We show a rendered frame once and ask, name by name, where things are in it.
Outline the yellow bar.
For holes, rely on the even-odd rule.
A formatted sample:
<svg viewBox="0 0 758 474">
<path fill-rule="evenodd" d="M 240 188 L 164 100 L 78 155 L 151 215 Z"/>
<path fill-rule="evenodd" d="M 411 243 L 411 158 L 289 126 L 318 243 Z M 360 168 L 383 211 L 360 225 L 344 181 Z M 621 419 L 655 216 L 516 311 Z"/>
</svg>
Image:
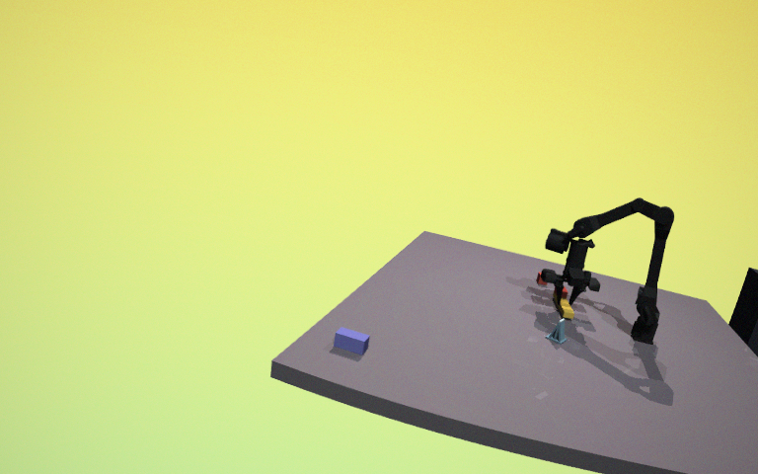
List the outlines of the yellow bar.
<svg viewBox="0 0 758 474">
<path fill-rule="evenodd" d="M 554 296 L 554 298 L 556 300 L 556 303 L 558 304 L 557 295 L 558 295 L 557 294 L 557 289 L 555 287 L 553 296 Z M 561 314 L 563 314 L 563 317 L 569 318 L 569 319 L 570 318 L 573 319 L 574 313 L 573 313 L 572 308 L 570 308 L 569 302 L 567 301 L 567 297 L 568 297 L 568 291 L 567 291 L 566 288 L 564 288 L 563 289 L 563 295 L 562 295 L 562 301 L 561 301 L 560 305 L 558 305 L 558 306 L 560 308 Z"/>
</svg>

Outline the blue rectangular block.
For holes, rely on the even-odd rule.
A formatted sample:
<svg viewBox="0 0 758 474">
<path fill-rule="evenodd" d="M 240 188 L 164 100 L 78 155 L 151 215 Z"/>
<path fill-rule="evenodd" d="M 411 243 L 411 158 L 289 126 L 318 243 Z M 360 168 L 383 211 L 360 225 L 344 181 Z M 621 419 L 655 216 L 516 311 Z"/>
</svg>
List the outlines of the blue rectangular block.
<svg viewBox="0 0 758 474">
<path fill-rule="evenodd" d="M 368 348 L 369 337 L 369 335 L 340 327 L 336 331 L 334 347 L 363 355 Z"/>
</svg>

